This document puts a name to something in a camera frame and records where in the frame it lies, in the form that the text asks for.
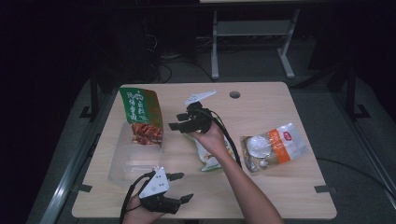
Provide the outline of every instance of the human arm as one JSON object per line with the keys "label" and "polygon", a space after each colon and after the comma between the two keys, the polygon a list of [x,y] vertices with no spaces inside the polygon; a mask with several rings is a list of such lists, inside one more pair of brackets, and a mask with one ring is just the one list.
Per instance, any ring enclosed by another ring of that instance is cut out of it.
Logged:
{"label": "human arm", "polygon": [[221,165],[247,223],[283,223],[280,214],[262,190],[228,153],[220,128],[212,122],[207,133],[190,133]]}
{"label": "human arm", "polygon": [[128,202],[127,211],[130,209],[133,210],[125,213],[122,224],[149,224],[165,215],[165,213],[150,212],[140,206],[140,199],[137,194],[132,196]]}

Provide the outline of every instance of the plastic container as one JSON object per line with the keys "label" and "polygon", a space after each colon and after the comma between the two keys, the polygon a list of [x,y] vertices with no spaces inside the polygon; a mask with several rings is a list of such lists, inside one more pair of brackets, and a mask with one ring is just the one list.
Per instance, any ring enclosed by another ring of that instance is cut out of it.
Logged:
{"label": "plastic container", "polygon": [[131,125],[125,122],[107,177],[122,187],[129,187],[139,176],[161,166],[162,154],[163,150],[159,145],[134,143]]}

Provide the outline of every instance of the wire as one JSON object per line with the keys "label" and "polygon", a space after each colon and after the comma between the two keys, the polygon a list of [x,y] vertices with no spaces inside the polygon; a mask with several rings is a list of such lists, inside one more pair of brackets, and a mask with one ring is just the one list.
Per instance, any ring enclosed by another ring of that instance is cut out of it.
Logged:
{"label": "wire", "polygon": [[219,117],[219,115],[218,115],[217,113],[215,113],[215,112],[209,110],[210,112],[216,114],[216,115],[218,116],[218,118],[219,118],[220,121],[218,121],[217,118],[213,118],[210,114],[207,114],[204,110],[201,110],[201,109],[192,109],[191,111],[196,111],[196,112],[202,113],[203,115],[205,115],[205,116],[211,118],[211,119],[216,123],[216,125],[219,126],[219,128],[221,129],[221,131],[224,133],[225,138],[226,138],[226,139],[228,140],[228,142],[230,143],[231,148],[233,149],[233,154],[235,155],[236,163],[238,163],[238,165],[242,168],[241,159],[240,159],[240,157],[239,157],[238,151],[236,150],[235,143],[233,142],[233,139],[231,138],[231,136],[228,134],[228,131],[227,131],[227,129],[225,128],[224,123],[222,122],[222,120],[221,120],[221,118]]}
{"label": "wire", "polygon": [[143,178],[150,177],[150,176],[153,176],[153,175],[155,175],[154,171],[152,171],[150,173],[143,174],[139,178],[136,179],[136,181],[131,185],[131,187],[129,187],[128,192],[126,193],[124,202],[122,204],[121,211],[120,211],[120,224],[122,223],[122,221],[124,219],[125,213],[128,212],[126,207],[128,206],[128,202],[131,199],[131,196],[132,196],[132,193],[134,192],[134,187],[136,186],[136,184],[139,183],[139,181],[142,180]]}
{"label": "wire", "polygon": [[140,206],[142,206],[142,204],[139,204],[138,206],[136,206],[136,207],[134,207],[134,208],[131,208],[131,209],[126,210],[125,213],[134,211],[136,208],[138,208],[138,207],[140,207]]}
{"label": "wire", "polygon": [[159,75],[158,75],[158,83],[166,83],[166,82],[168,82],[168,81],[171,79],[171,77],[172,77],[172,75],[173,75],[173,74],[172,74],[172,69],[171,69],[170,67],[166,66],[166,65],[163,64],[163,63],[160,63],[159,66],[162,66],[162,67],[168,69],[168,71],[169,71],[169,77],[168,77],[166,80],[163,80],[163,78],[162,78],[162,76],[161,76],[161,73],[159,72]]}
{"label": "wire", "polygon": [[193,63],[193,62],[189,62],[189,61],[183,61],[183,62],[165,62],[165,63],[190,63],[190,64],[193,64],[193,65],[197,66],[198,68],[200,68],[202,71],[204,71],[204,73],[210,78],[210,80],[211,80],[212,82],[215,81],[215,80],[212,78],[212,76],[210,76],[210,75],[206,72],[206,70],[205,70],[201,65],[199,65],[198,63]]}
{"label": "wire", "polygon": [[336,164],[345,166],[346,168],[349,168],[350,170],[353,170],[353,171],[355,171],[355,172],[357,172],[357,173],[359,173],[359,174],[361,174],[361,175],[366,176],[367,178],[373,180],[373,181],[374,181],[378,186],[380,186],[382,189],[384,189],[384,190],[390,195],[390,197],[391,197],[393,200],[396,200],[396,195],[395,195],[384,183],[382,183],[381,181],[379,181],[377,178],[373,177],[372,175],[368,175],[368,174],[364,173],[363,171],[361,171],[361,170],[359,170],[359,169],[357,169],[357,168],[355,168],[355,167],[353,167],[353,166],[350,166],[350,165],[348,165],[348,164],[342,163],[342,162],[340,162],[340,161],[334,161],[334,160],[325,159],[325,158],[321,158],[321,157],[317,157],[317,160],[318,160],[318,161],[333,162],[333,163],[336,163]]}

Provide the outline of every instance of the food package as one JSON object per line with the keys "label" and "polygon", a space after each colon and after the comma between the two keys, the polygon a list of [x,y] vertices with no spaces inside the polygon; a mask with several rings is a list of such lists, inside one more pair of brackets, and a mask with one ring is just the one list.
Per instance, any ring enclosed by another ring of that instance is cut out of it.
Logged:
{"label": "food package", "polygon": [[[217,168],[220,168],[220,164],[218,160],[210,153],[208,152],[202,145],[199,143],[196,139],[193,139],[195,141],[195,145],[197,146],[197,151],[199,155],[199,159],[201,162],[204,164],[201,167],[201,171],[211,171]],[[227,138],[224,136],[224,143],[227,148],[228,153],[235,159],[235,155],[233,154],[233,150],[231,148],[230,143],[228,142]]]}
{"label": "food package", "polygon": [[307,147],[292,123],[268,133],[241,137],[245,165],[258,172],[303,156]]}
{"label": "food package", "polygon": [[163,141],[163,116],[157,93],[121,87],[120,94],[134,142],[140,145],[160,144]]}

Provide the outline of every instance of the wooden table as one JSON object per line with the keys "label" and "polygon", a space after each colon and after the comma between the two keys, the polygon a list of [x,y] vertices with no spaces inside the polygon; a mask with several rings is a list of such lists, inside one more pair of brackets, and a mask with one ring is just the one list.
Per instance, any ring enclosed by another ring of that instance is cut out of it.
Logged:
{"label": "wooden table", "polygon": [[[182,204],[175,215],[163,218],[243,218],[232,189],[221,169],[204,173],[194,143],[180,132],[169,129],[176,114],[192,93],[216,90],[201,103],[217,112],[228,129],[241,155],[244,171],[267,194],[283,218],[334,218],[336,210],[329,192],[317,193],[315,186],[325,185],[322,173],[306,136],[288,87],[282,82],[264,83],[195,83],[126,85],[157,92],[163,113],[163,166],[168,173],[185,173],[170,182],[165,196],[178,198],[194,193],[189,203]],[[239,91],[239,99],[230,97]],[[72,213],[75,217],[118,217],[127,188],[107,178],[120,129],[125,123],[123,103],[118,95],[94,152],[83,185],[90,192],[80,191]],[[309,153],[271,169],[250,173],[245,167],[239,138],[273,130],[292,122],[307,144]]]}

